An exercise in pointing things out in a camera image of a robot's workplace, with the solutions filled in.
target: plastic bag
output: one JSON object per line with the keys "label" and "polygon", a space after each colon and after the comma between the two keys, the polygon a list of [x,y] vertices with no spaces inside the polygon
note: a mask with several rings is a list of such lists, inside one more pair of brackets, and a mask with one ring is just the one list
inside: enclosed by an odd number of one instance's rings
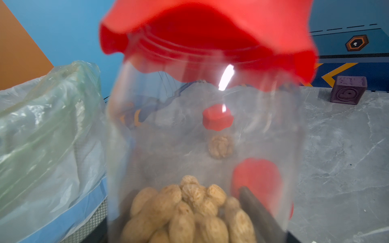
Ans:
{"label": "plastic bag", "polygon": [[[0,91],[2,107],[15,103],[0,112],[2,242],[33,234],[101,182],[105,116],[99,75],[95,64],[76,61]],[[67,231],[43,242],[60,241]]]}

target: red lid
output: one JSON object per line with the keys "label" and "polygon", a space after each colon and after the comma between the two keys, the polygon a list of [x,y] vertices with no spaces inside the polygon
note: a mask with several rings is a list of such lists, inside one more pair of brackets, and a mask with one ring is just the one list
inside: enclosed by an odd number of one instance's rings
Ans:
{"label": "red lid", "polygon": [[273,216],[277,213],[283,186],[277,165],[265,159],[245,159],[233,171],[232,196],[239,198],[239,189],[243,186],[248,187]]}
{"label": "red lid", "polygon": [[[311,3],[117,0],[101,22],[100,43],[104,53],[123,52],[125,60],[144,73],[165,71],[181,82],[205,79],[217,85],[231,64],[236,75],[228,87],[245,83],[268,91],[274,87],[273,82],[261,75],[270,69],[287,70],[301,77],[290,80],[295,83],[311,82],[316,61],[316,49],[308,33]],[[141,32],[146,39],[137,36]],[[128,35],[134,37],[131,42]],[[167,49],[177,52],[173,55]],[[217,59],[218,55],[225,63],[185,65],[188,61],[203,63],[209,56]]]}
{"label": "red lid", "polygon": [[221,131],[229,128],[234,116],[225,104],[216,104],[203,111],[203,125],[208,130]]}

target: hexagon logo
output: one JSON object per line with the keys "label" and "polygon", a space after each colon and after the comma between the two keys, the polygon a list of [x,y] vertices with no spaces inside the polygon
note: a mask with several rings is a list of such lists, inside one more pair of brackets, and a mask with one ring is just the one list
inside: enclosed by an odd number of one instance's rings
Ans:
{"label": "hexagon logo", "polygon": [[346,43],[346,48],[348,51],[360,51],[367,44],[369,44],[367,35],[355,35]]}

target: purple wooden block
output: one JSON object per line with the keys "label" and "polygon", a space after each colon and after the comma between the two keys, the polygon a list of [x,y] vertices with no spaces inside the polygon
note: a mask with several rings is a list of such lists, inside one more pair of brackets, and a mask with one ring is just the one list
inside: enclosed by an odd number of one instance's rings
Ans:
{"label": "purple wooden block", "polygon": [[366,88],[366,77],[338,76],[331,91],[331,102],[356,105]]}

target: nut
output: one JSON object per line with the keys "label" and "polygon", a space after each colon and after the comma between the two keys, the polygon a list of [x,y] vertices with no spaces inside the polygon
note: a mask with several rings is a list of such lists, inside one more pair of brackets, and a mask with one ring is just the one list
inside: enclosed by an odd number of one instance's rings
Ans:
{"label": "nut", "polygon": [[228,197],[224,204],[224,215],[227,222],[230,221],[231,217],[234,215],[237,209],[240,209],[239,200],[234,197]]}
{"label": "nut", "polygon": [[254,226],[243,209],[235,209],[228,221],[231,243],[256,243]]}
{"label": "nut", "polygon": [[200,223],[200,235],[206,243],[228,243],[228,230],[218,217],[205,217]]}
{"label": "nut", "polygon": [[169,235],[166,230],[159,229],[152,235],[149,243],[170,243]]}
{"label": "nut", "polygon": [[205,197],[200,204],[195,204],[194,208],[197,213],[200,213],[204,216],[216,216],[217,212],[219,211],[219,208],[209,197]]}
{"label": "nut", "polygon": [[194,237],[194,239],[193,239],[193,243],[205,243],[203,237],[200,235],[200,231],[198,231],[198,230],[196,229],[196,231],[195,231],[194,234],[195,234],[195,235],[194,235],[195,237]]}
{"label": "nut", "polygon": [[231,136],[216,135],[208,143],[209,154],[215,159],[229,157],[234,150],[234,142]]}
{"label": "nut", "polygon": [[204,187],[195,184],[186,184],[182,187],[182,199],[189,205],[200,204],[205,195]]}
{"label": "nut", "polygon": [[152,223],[154,229],[162,228],[173,217],[177,203],[173,198],[164,193],[159,193],[146,202],[138,216],[145,217]]}
{"label": "nut", "polygon": [[156,228],[148,218],[136,215],[126,223],[120,236],[121,243],[146,243]]}
{"label": "nut", "polygon": [[174,216],[176,215],[189,215],[194,218],[193,211],[191,207],[186,203],[181,201],[174,210]]}
{"label": "nut", "polygon": [[188,204],[180,202],[169,223],[171,243],[192,243],[195,232],[195,218]]}
{"label": "nut", "polygon": [[201,221],[204,220],[204,215],[200,214],[200,213],[195,213],[194,214],[194,221],[196,223],[200,223]]}
{"label": "nut", "polygon": [[162,188],[161,193],[170,195],[173,198],[175,204],[179,203],[182,199],[181,189],[178,185],[168,185]]}
{"label": "nut", "polygon": [[181,183],[180,183],[180,187],[182,188],[184,185],[187,185],[187,184],[196,184],[196,185],[200,185],[200,183],[198,183],[198,180],[196,177],[192,176],[192,175],[186,175],[182,178],[181,180]]}
{"label": "nut", "polygon": [[222,206],[227,198],[227,194],[218,185],[210,185],[207,189],[207,195],[213,199],[216,206]]}
{"label": "nut", "polygon": [[143,188],[132,201],[131,209],[130,209],[130,217],[134,217],[137,215],[144,204],[153,196],[157,195],[158,191],[152,187]]}

